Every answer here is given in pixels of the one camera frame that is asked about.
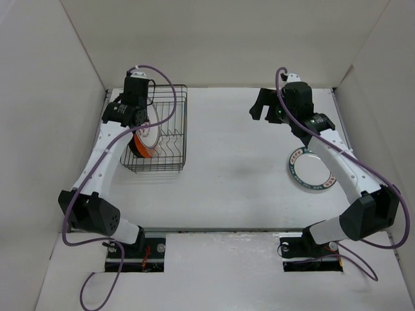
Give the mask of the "white plate red characters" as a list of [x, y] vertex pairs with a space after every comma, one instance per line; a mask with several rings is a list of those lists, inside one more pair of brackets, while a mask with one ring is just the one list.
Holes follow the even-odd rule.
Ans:
[[[160, 117], [158, 115], [157, 108], [155, 104], [151, 104], [147, 107], [147, 121], [145, 122], [145, 125], [155, 124], [159, 121]], [[134, 137], [136, 146], [142, 146], [148, 149], [155, 148], [159, 142], [160, 135], [160, 125], [138, 130]]]

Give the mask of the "black plate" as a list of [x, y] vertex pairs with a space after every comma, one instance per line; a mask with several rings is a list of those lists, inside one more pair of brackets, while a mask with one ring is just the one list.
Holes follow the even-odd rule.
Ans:
[[132, 154], [138, 158], [143, 158], [143, 156], [141, 155], [141, 153], [139, 152], [139, 150], [137, 149], [136, 143], [134, 141], [134, 138], [132, 138], [128, 144], [128, 147], [130, 149], [130, 151], [132, 152]]

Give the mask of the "orange plate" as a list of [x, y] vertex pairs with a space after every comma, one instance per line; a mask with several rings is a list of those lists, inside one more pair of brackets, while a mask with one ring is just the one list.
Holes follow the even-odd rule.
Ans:
[[144, 158], [151, 158], [154, 150], [147, 148], [140, 140], [137, 134], [134, 135], [134, 146], [137, 149], [138, 154]]

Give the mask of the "clear glass plate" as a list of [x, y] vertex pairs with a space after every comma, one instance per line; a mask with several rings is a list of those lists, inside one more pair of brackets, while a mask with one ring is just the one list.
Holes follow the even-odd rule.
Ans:
[[153, 148], [150, 149], [150, 155], [152, 158], [159, 158], [164, 155], [162, 139], [160, 139]]

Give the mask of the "white plate green rim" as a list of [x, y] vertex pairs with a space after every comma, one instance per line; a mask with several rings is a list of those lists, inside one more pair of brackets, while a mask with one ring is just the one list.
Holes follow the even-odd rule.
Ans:
[[312, 194], [325, 192], [337, 183], [323, 161], [304, 146], [290, 153], [287, 172], [295, 186]]

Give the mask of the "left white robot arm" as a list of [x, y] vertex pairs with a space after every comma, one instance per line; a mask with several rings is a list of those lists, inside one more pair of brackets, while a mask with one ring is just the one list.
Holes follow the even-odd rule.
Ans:
[[117, 240], [131, 257], [144, 252], [145, 233], [110, 203], [109, 189], [121, 154], [133, 139], [131, 129], [147, 121], [149, 82], [143, 72], [125, 77], [123, 92], [102, 114], [97, 141], [81, 176], [58, 197], [65, 226]]

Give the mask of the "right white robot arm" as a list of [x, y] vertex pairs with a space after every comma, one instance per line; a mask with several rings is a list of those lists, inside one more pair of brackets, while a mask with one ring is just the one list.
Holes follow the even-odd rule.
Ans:
[[249, 114], [259, 120], [264, 107], [268, 107], [266, 121], [288, 124], [292, 134], [322, 160], [350, 203], [339, 216], [305, 227], [300, 237], [289, 240], [289, 258], [319, 255], [330, 242], [359, 241], [394, 224], [397, 194], [357, 164], [327, 115], [314, 112], [307, 83], [290, 82], [280, 91], [260, 89]]

